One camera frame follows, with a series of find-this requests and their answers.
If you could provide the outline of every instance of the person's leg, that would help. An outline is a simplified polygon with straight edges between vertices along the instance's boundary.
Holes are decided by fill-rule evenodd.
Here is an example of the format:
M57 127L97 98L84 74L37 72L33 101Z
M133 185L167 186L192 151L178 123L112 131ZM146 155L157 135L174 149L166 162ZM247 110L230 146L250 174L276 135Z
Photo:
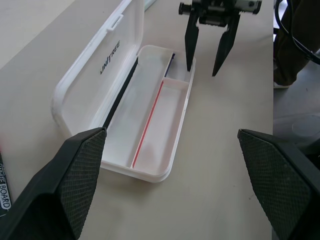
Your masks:
M320 49L320 0L291 0L294 8L293 36L309 50ZM282 23L289 28L290 13L286 9ZM309 62L294 43L279 30L273 45L277 69L273 71L273 80L281 86L290 86L297 74Z

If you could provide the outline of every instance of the marker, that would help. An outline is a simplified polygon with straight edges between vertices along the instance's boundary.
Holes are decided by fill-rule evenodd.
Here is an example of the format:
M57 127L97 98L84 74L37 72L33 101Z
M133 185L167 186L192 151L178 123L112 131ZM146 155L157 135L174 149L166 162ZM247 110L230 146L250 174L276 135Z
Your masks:
M11 197L5 174L5 167L0 152L0 218L4 217L11 208Z

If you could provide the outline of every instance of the beige table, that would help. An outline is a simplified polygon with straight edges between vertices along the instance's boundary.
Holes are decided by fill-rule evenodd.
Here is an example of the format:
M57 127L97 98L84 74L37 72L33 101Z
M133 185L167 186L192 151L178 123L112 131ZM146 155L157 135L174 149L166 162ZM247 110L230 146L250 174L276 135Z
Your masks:
M0 70L0 142L15 200L64 139L53 90L120 0L76 0ZM184 50L179 0L145 13L142 45ZM200 26L196 72L169 177L150 184L100 170L82 240L270 240L252 190L239 128L271 133L273 3L243 14L234 47L211 77L222 28Z

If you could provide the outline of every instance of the black cable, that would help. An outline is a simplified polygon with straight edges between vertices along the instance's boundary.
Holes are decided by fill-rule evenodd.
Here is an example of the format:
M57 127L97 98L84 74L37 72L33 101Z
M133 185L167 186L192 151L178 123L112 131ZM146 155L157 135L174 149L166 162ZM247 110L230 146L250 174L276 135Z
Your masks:
M293 36L293 21L294 21L294 9L291 0L287 0L288 3L288 10L290 14L290 20L289 20L289 31L285 28L285 26L282 24L280 17L279 17L279 5L280 5L280 0L276 0L275 2L275 7L274 7L274 15L275 15L275 20L278 23L280 29L289 37L292 41L293 44L301 51L306 57L311 60L312 62L320 65L320 58L315 55L312 51L307 49L301 42L299 42L297 39L294 38Z

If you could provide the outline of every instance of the table surface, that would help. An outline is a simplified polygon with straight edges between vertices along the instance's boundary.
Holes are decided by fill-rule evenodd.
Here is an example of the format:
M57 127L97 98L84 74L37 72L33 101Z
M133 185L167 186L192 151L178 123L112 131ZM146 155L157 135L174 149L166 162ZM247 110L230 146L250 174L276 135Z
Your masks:
M145 13L142 45L183 51L180 0ZM0 144L17 199L64 138L52 93L120 0L75 0L0 70ZM80 239L270 240L271 226L250 184L238 129L272 132L273 1L242 14L235 44L211 77L223 28L200 25L196 71L172 171L151 184L105 169Z

